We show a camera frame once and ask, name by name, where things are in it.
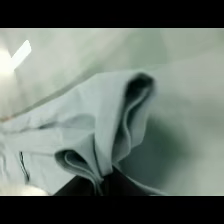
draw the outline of blurry background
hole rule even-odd
[[[31,52],[13,69],[26,40]],[[0,117],[96,73],[139,68],[155,78],[157,95],[143,145],[123,169],[134,160],[130,176],[170,194],[224,195],[223,29],[0,29]]]

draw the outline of gray cloth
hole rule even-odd
[[[2,123],[0,179],[24,183],[29,176],[53,194],[80,175],[100,192],[113,164],[142,142],[153,87],[145,73],[101,73]]]

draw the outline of clothing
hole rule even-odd
[[[153,90],[145,73],[101,73],[2,123],[1,179],[53,194],[79,175],[101,194],[113,164],[142,142]]]

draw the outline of wrinkled cloth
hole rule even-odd
[[[142,72],[93,76],[0,126],[0,179],[55,193],[75,175],[100,192],[103,177],[144,137],[153,79]]]

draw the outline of black object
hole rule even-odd
[[[149,196],[114,167],[113,173],[101,184],[104,196]],[[94,194],[93,184],[76,176],[53,196],[99,196]]]

